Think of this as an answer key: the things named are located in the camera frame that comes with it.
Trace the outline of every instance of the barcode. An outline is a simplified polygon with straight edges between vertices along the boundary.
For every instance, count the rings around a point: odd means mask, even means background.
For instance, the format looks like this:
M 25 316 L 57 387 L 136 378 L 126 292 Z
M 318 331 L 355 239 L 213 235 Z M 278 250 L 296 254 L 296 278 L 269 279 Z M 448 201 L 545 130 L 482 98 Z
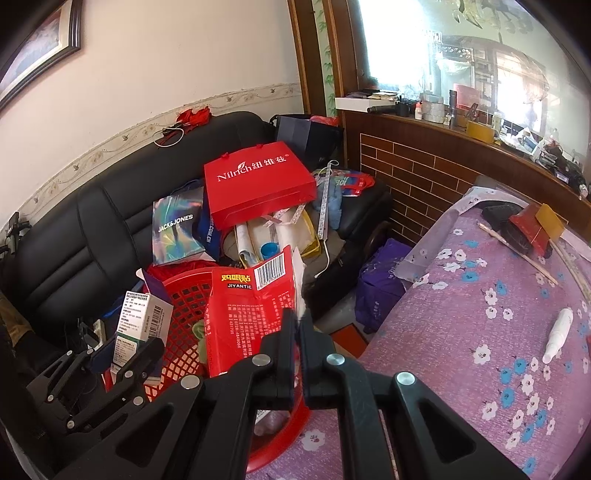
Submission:
M 152 313 L 152 321 L 150 321 L 150 333 L 148 336 L 157 337 L 160 335 L 160 324 L 162 323 L 162 309 L 158 305 L 154 305 Z
M 285 275 L 285 261 L 283 252 L 267 263 L 255 268 L 256 289 L 265 288 L 269 283 Z

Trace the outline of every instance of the purple bag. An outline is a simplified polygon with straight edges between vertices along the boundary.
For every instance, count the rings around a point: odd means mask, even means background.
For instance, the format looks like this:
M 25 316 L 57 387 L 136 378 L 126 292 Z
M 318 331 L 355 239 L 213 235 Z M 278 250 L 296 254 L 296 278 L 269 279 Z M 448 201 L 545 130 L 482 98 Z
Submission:
M 359 272 L 355 319 L 365 325 L 365 333 L 376 332 L 404 295 L 404 286 L 394 277 L 394 269 L 411 250 L 412 247 L 389 238 Z

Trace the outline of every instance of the white plastic bottle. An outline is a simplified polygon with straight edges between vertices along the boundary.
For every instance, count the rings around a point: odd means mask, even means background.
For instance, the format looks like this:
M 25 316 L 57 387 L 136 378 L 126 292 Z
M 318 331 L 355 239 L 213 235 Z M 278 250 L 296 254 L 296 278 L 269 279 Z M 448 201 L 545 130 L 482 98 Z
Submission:
M 542 357 L 545 364 L 549 364 L 554 356 L 558 353 L 569 334 L 570 326 L 573 323 L 572 309 L 562 309 L 558 314 L 558 319 L 554 322 L 554 326 L 548 336 L 548 343 L 546 344 L 546 352 Z

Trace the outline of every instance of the metal screw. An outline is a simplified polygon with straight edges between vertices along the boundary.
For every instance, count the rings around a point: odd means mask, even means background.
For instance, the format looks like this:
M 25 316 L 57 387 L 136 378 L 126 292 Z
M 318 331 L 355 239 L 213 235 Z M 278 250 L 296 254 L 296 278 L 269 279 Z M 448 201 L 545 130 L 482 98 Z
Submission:
M 396 375 L 396 381 L 401 385 L 412 385 L 415 380 L 414 375 L 409 372 L 400 372 Z
M 186 377 L 183 377 L 181 379 L 181 387 L 183 387 L 185 390 L 191 390 L 192 388 L 197 388 L 200 383 L 201 383 L 201 380 L 199 380 L 199 377 L 197 377 L 195 375 L 187 375 Z
M 271 363 L 271 357 L 269 355 L 265 355 L 264 353 L 259 353 L 252 357 L 252 363 L 258 367 L 264 367 L 265 365 L 269 365 Z
M 345 363 L 345 357 L 340 353 L 331 353 L 326 357 L 326 361 L 331 365 L 338 367 L 339 365 L 343 365 Z

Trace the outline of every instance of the framed picture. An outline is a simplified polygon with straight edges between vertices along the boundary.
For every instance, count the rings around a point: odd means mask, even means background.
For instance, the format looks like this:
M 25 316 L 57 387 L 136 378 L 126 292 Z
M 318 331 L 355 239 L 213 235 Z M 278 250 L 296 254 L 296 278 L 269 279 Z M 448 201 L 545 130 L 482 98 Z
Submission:
M 80 50 L 82 0 L 67 0 L 26 40 L 0 80 L 0 111 L 44 71 Z

